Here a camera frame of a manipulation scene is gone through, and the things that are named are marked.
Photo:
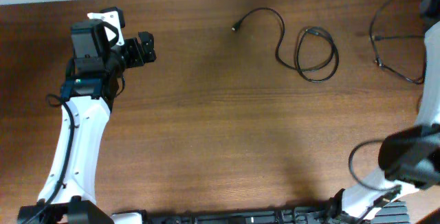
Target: black plastic part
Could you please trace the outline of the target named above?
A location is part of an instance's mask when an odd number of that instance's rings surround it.
[[[292,224],[291,210],[239,212],[234,214],[149,217],[148,224]]]
[[[75,75],[75,58],[70,58],[66,66],[66,78]]]
[[[424,29],[428,30],[440,21],[440,0],[421,0],[420,12]]]
[[[126,67],[141,67],[145,63],[152,63],[156,60],[156,52],[154,50],[154,37],[148,32],[139,33],[141,43],[136,38],[126,39],[124,56]]]
[[[102,98],[113,108],[113,100],[118,92],[119,84],[115,74],[91,76],[91,78],[69,77],[61,86],[61,98],[69,101],[72,97],[90,96],[92,99]]]
[[[354,223],[356,218],[342,211],[341,189],[320,207],[297,207],[294,209],[295,224],[321,224],[321,223]]]
[[[410,224],[405,202],[396,201],[384,206],[370,221],[371,224]]]
[[[71,27],[75,64],[78,73],[104,71],[110,51],[110,43],[100,19],[75,23]]]
[[[125,19],[124,19],[124,13],[121,9],[119,9],[117,7],[105,8],[105,9],[99,11],[99,13],[106,13],[106,12],[112,12],[112,11],[118,12],[119,24],[121,26],[121,29],[124,28],[125,27]]]
[[[17,217],[17,223],[22,224],[34,216],[41,208],[43,208],[42,205],[21,207]],[[30,224],[39,224],[43,220],[49,224],[57,223],[61,221],[65,214],[67,215],[69,223],[114,224],[113,220],[91,201],[79,201],[76,197],[72,197],[69,203],[51,204],[40,217],[35,218]]]
[[[71,201],[67,211],[69,223],[77,224],[114,224],[113,220],[91,201]]]
[[[400,180],[426,190],[440,185],[440,128],[416,126],[385,139],[379,166],[390,180]]]

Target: wooden surface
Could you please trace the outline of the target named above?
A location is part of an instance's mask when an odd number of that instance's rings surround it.
[[[101,142],[96,199],[106,213],[144,208],[215,212],[300,205],[354,184],[351,149],[413,124],[422,87],[380,71],[367,36],[385,0],[88,0],[0,7],[0,215],[14,223],[34,204],[49,173],[61,112],[47,107],[72,55],[69,26],[86,13],[124,10],[124,37],[147,30],[157,61],[125,73]],[[383,35],[421,33],[419,0],[400,0],[378,21]],[[303,80],[274,59],[279,26],[252,8],[284,17],[280,54],[293,61],[301,28],[319,25],[338,46],[340,67],[328,82]],[[383,59],[411,76],[421,72],[422,41],[379,44]],[[308,40],[303,65],[329,46]],[[377,165],[377,147],[355,159],[359,174]],[[412,220],[438,206],[440,190],[404,198]]]

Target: white bracket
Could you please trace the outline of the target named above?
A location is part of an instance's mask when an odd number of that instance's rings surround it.
[[[122,36],[122,31],[121,31],[121,24],[119,22],[119,14],[118,11],[111,11],[111,12],[106,12],[106,13],[88,13],[87,17],[89,17],[89,19],[100,19],[102,21],[106,21],[108,22],[110,25],[116,27],[118,29],[119,32],[119,39],[118,42],[116,43],[116,45],[124,45],[124,37]],[[109,28],[105,28],[105,33],[107,34],[107,38],[110,40],[112,40],[114,37],[116,37],[116,34],[114,32],[112,32]]]
[[[115,224],[142,224],[142,215],[139,213],[114,214],[110,218]]]

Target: black cable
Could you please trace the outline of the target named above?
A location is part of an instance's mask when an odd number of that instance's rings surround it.
[[[360,224],[360,223],[362,223],[362,221],[365,219],[365,217],[366,217],[368,214],[370,214],[371,210],[373,210],[373,209],[376,208],[376,207],[377,207],[376,205],[373,205],[373,206],[368,207],[368,208],[366,209],[366,212],[365,212],[361,217],[359,217],[359,219],[358,219],[354,224]]]
[[[67,63],[65,75],[66,77],[75,75],[75,57],[70,58],[69,62]]]
[[[119,93],[116,94],[115,98],[118,97],[124,91],[124,89],[125,89],[125,78],[124,78],[124,75],[122,75],[121,81],[122,81],[122,89],[121,89],[121,91]]]
[[[252,13],[254,13],[256,11],[259,11],[259,10],[269,10],[269,11],[273,12],[274,14],[276,14],[276,16],[281,20],[281,34],[280,34],[280,38],[279,38],[278,43],[277,43],[276,48],[275,48],[275,58],[276,58],[276,60],[280,64],[284,65],[285,67],[287,67],[289,69],[293,69],[293,70],[297,71],[302,78],[304,78],[305,80],[307,80],[309,82],[324,82],[324,81],[330,79],[335,74],[336,70],[338,69],[338,65],[339,65],[339,52],[338,52],[338,48],[336,47],[336,45],[335,45],[335,43],[333,41],[333,38],[331,37],[330,33],[328,33],[328,31],[324,30],[321,27],[311,27],[309,29],[303,30],[304,34],[301,36],[300,42],[298,44],[298,47],[296,48],[296,56],[295,56],[296,67],[287,64],[284,60],[282,60],[280,58],[279,51],[280,51],[280,46],[281,46],[281,43],[283,42],[283,38],[284,38],[284,34],[285,34],[285,24],[284,24],[284,20],[283,20],[282,16],[277,11],[275,11],[274,9],[272,9],[272,8],[255,8],[255,9],[249,11],[239,21],[237,21],[232,26],[232,30],[237,32],[240,29],[240,26],[241,26],[242,22],[246,19],[246,17],[248,17]],[[319,37],[325,39],[327,42],[329,42],[329,44],[331,46],[331,53],[330,53],[330,57],[328,59],[326,59],[326,61],[324,61],[323,63],[320,63],[319,65],[316,65],[316,66],[313,66],[313,67],[309,67],[309,68],[306,68],[306,69],[301,69],[300,63],[299,63],[299,51],[300,51],[301,45],[302,45],[302,43],[304,41],[304,38],[305,38],[305,36],[307,34],[312,34],[314,36],[319,36]],[[322,69],[323,67],[327,66],[331,62],[331,59],[333,59],[333,57],[335,58],[335,65],[333,67],[332,72],[327,77],[315,80],[315,79],[308,78],[308,77],[306,77],[304,75],[304,73],[315,72],[315,71],[318,71],[318,70]]]
[[[426,72],[426,57],[424,59],[424,63],[423,63],[423,73],[422,76],[416,78],[416,79],[410,79],[408,77],[406,77],[405,75],[403,75],[402,73],[399,73],[398,71],[394,70],[393,68],[389,67],[388,65],[385,65],[382,62],[382,59],[380,58],[379,52],[377,50],[376,47],[376,41],[381,41],[384,39],[394,39],[394,38],[423,38],[424,36],[420,36],[420,35],[404,35],[404,36],[373,36],[373,27],[374,24],[376,22],[377,17],[379,16],[380,12],[385,9],[391,2],[393,2],[394,0],[388,0],[386,1],[374,14],[373,19],[370,22],[370,28],[368,30],[369,36],[370,36],[370,42],[371,45],[373,46],[373,50],[375,53],[375,62],[377,63],[377,66],[379,66],[381,69],[387,69],[391,72],[393,72],[394,74],[396,74],[397,76],[399,76],[400,78],[411,82],[413,84],[416,85],[421,85],[425,82],[425,72]]]
[[[369,190],[375,190],[375,191],[379,191],[379,192],[390,192],[390,191],[394,191],[394,190],[398,190],[401,188],[400,185],[397,186],[393,186],[391,188],[376,188],[374,186],[370,186],[366,183],[364,183],[356,174],[355,171],[353,169],[353,157],[356,153],[356,151],[359,150],[359,148],[369,145],[369,144],[375,144],[375,143],[382,143],[382,140],[371,140],[371,141],[366,141],[366,142],[361,142],[360,144],[358,144],[355,148],[353,148],[353,150],[350,153],[349,156],[349,171],[351,176],[363,187],[369,189]]]
[[[423,35],[403,35],[403,36],[373,36],[374,41],[383,41],[387,39],[399,39],[399,38],[425,38]]]
[[[54,98],[54,99],[58,100],[58,103],[56,103],[56,104],[51,103],[50,98]],[[66,112],[67,112],[67,114],[69,116],[69,120],[70,120],[69,141],[67,143],[67,150],[66,150],[66,155],[64,158],[63,168],[61,169],[60,177],[59,177],[58,181],[56,182],[54,192],[50,195],[49,199],[45,202],[43,208],[40,211],[38,211],[33,217],[24,221],[22,224],[28,224],[28,223],[32,222],[35,218],[39,217],[42,213],[44,213],[44,211],[46,211],[47,207],[49,207],[49,205],[55,199],[56,195],[58,194],[58,192],[61,189],[61,186],[63,186],[63,180],[64,180],[66,172],[67,172],[67,166],[69,165],[69,158],[70,158],[70,152],[72,150],[72,144],[74,143],[75,119],[74,119],[74,115],[72,114],[72,111],[70,110],[67,103],[64,100],[62,100],[60,97],[58,97],[54,94],[47,94],[46,95],[46,102],[51,107],[60,107],[62,105],[66,109]]]

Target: cable connector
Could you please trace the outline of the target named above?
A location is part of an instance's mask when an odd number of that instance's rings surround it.
[[[306,29],[305,32],[308,32],[308,33],[313,34],[315,36],[319,36],[320,35],[319,32],[317,32],[317,31],[315,31],[313,29]]]
[[[380,35],[375,35],[375,36],[373,36],[373,40],[374,41],[381,41],[381,40],[383,40],[384,39],[384,37],[383,36],[380,36]]]
[[[232,31],[236,32],[240,29],[241,23],[243,22],[243,20],[239,20],[237,21],[233,26],[232,26]]]
[[[384,67],[384,64],[383,64],[383,62],[382,62],[382,60],[380,59],[379,56],[376,56],[376,60],[374,62],[377,64],[377,66],[379,66],[379,68],[383,68]]]
[[[391,190],[390,192],[386,193],[385,195],[374,200],[374,202],[373,202],[374,208],[385,207],[387,204],[391,203],[391,201],[393,199],[395,199],[397,197],[397,195],[400,194],[401,191],[402,191],[401,185],[395,186],[394,190]]]

